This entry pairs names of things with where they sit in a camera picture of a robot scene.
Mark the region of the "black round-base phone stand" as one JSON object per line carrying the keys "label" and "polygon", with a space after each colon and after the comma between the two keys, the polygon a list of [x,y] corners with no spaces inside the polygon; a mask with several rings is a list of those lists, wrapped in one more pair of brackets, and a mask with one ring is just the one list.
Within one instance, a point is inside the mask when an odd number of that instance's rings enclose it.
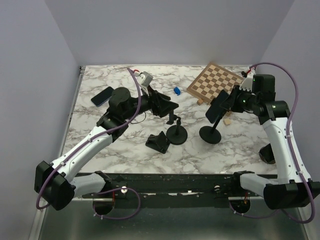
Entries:
{"label": "black round-base phone stand", "polygon": [[182,145],[188,138],[187,130],[181,126],[181,117],[174,114],[172,110],[169,113],[169,119],[166,122],[167,125],[171,125],[166,131],[166,137],[173,145]]}

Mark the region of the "dark blue phone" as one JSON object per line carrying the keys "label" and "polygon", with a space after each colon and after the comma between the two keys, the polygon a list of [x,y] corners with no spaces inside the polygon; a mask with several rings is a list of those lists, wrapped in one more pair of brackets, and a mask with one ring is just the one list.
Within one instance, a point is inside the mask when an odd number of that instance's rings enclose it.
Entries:
{"label": "dark blue phone", "polygon": [[90,100],[96,107],[100,107],[112,97],[113,91],[114,89],[109,86],[92,97]]}

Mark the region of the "black ball-joint phone stand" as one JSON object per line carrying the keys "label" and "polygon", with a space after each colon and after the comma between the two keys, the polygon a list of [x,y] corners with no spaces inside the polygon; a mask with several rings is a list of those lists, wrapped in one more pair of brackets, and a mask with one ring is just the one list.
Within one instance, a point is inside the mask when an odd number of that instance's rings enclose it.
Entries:
{"label": "black ball-joint phone stand", "polygon": [[205,114],[206,118],[213,123],[213,126],[203,126],[199,130],[199,136],[206,143],[215,145],[218,144],[221,139],[221,133],[217,130],[217,126],[222,119],[223,115],[218,114],[217,116],[209,116],[209,114]]}

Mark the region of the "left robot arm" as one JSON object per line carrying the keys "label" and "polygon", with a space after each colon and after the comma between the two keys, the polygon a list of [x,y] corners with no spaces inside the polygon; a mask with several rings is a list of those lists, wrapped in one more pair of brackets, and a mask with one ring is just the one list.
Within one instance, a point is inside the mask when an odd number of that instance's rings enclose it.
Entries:
{"label": "left robot arm", "polygon": [[127,88],[116,88],[108,101],[106,113],[81,142],[51,163],[42,161],[38,164],[34,190],[48,205],[59,211],[75,197],[96,193],[104,198],[110,194],[111,185],[103,173],[77,174],[97,153],[114,143],[137,115],[151,111],[163,118],[179,107],[169,96],[152,88],[148,91],[132,97]]}

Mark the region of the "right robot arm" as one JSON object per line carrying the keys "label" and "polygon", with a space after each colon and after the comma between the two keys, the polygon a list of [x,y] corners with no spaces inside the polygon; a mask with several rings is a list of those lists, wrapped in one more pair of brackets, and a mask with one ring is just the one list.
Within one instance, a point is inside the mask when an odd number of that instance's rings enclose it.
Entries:
{"label": "right robot arm", "polygon": [[226,108],[234,113],[250,112],[258,117],[269,140],[277,167],[277,180],[271,181],[255,173],[243,172],[230,183],[230,191],[241,196],[251,191],[264,198],[271,210],[302,208],[320,193],[320,183],[312,178],[300,157],[292,125],[290,110],[283,100],[276,101],[275,77],[255,74],[248,79],[251,89],[235,86]]}

